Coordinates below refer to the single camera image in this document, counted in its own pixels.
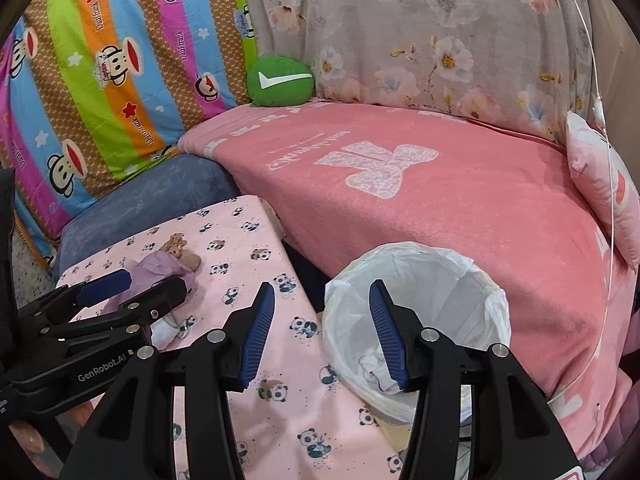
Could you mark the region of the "pink fleece blanket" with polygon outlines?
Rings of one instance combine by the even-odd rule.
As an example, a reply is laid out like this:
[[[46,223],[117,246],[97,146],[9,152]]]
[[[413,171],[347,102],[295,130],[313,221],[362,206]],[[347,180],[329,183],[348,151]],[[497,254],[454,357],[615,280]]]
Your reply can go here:
[[[180,151],[218,162],[335,275],[386,243],[471,258],[506,292],[512,347],[579,457],[631,387],[620,370],[637,272],[548,141],[417,110],[310,102],[206,120]]]

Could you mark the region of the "grey floral blanket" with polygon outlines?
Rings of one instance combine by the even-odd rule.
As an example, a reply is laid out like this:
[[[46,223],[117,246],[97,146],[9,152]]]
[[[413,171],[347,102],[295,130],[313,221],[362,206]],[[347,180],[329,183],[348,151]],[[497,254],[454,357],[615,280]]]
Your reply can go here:
[[[591,107],[588,0],[247,0],[262,55],[322,99],[434,110],[553,142]]]

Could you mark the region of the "pink white small pillow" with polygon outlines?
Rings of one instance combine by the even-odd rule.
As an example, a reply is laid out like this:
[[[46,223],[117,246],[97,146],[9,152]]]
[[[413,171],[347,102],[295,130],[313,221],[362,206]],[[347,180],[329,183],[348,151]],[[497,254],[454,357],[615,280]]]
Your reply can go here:
[[[614,148],[584,118],[566,118],[568,170],[614,246],[633,268],[639,266],[639,193]]]

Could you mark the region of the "colourful striped monkey quilt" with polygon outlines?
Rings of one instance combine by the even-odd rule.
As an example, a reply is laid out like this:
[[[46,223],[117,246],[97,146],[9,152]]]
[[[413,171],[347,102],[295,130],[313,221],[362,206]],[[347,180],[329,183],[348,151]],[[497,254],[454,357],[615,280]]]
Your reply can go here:
[[[1,162],[45,268],[63,229],[247,101],[246,0],[32,0],[1,50]]]

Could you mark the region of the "pink panda print sheet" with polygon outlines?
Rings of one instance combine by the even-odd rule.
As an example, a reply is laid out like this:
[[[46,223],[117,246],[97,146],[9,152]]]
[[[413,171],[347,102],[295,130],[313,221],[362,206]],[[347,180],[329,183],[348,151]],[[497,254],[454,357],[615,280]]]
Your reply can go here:
[[[281,244],[269,206],[255,196],[194,210],[121,236],[74,264],[60,281],[76,284],[132,270],[175,235],[202,262],[188,299],[155,336],[185,347],[249,306],[260,284],[276,307],[256,378],[230,396],[242,469],[249,479],[396,479],[402,461],[363,401],[337,378],[322,350],[320,324]]]

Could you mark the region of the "purple cloth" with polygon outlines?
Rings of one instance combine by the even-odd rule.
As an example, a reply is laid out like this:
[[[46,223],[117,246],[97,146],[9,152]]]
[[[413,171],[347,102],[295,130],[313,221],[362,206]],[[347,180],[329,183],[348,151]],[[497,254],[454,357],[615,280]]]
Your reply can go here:
[[[110,298],[101,313],[109,314],[118,310],[124,301],[145,292],[156,283],[170,276],[178,276],[186,283],[186,290],[190,290],[195,282],[195,272],[202,263],[202,259],[193,252],[184,252],[177,258],[172,252],[158,250],[146,255],[134,266],[127,266],[131,276],[131,285],[120,294]]]

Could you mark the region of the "crumpled white trash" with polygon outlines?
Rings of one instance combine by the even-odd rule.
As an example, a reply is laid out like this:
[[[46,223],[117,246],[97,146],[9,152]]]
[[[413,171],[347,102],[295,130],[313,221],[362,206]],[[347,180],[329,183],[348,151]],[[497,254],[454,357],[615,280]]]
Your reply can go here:
[[[398,382],[390,376],[383,351],[380,347],[371,349],[359,359],[364,379],[369,386],[380,393],[400,393]]]

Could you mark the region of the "white lined trash bin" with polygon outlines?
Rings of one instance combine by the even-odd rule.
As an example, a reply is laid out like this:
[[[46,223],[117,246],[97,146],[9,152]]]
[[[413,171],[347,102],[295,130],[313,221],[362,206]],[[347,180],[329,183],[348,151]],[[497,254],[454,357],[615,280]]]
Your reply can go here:
[[[363,377],[359,359],[381,348],[369,308],[369,289],[376,280],[384,282],[395,304],[412,309],[422,325],[460,346],[485,350],[498,342],[511,344],[506,292],[471,258],[413,242],[366,252],[326,285],[324,352],[341,382],[389,422],[412,422],[418,396],[380,393]]]

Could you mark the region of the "green round check-mark pillow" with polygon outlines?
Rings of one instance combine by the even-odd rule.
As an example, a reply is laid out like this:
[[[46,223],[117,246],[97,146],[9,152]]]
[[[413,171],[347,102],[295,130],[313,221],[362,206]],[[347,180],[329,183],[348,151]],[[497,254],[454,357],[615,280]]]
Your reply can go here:
[[[260,58],[247,72],[246,88],[254,106],[285,107],[304,104],[314,95],[314,74],[294,58]]]

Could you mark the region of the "tan dotted scrunchie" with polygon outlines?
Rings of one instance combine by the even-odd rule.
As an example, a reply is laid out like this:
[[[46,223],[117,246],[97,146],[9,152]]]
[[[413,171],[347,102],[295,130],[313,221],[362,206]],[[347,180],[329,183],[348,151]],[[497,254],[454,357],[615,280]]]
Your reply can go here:
[[[202,259],[190,249],[186,248],[188,242],[184,239],[182,233],[174,233],[169,237],[169,240],[160,246],[162,252],[167,252],[169,255],[174,256],[184,266],[190,269],[192,272],[198,270],[201,266]]]

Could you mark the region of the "beige curtain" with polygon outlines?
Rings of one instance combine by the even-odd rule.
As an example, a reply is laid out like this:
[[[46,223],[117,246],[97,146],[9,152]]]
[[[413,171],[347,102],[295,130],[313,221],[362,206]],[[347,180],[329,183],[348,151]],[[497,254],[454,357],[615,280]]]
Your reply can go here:
[[[639,43],[613,0],[588,0],[608,136],[623,155],[639,149]]]

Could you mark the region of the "blue velvet cushion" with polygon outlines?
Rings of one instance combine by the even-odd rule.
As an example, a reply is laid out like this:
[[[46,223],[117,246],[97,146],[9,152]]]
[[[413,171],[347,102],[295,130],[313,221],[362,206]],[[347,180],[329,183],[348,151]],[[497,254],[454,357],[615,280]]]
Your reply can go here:
[[[168,158],[67,223],[53,276],[134,234],[239,195],[231,174],[216,162],[190,154]]]

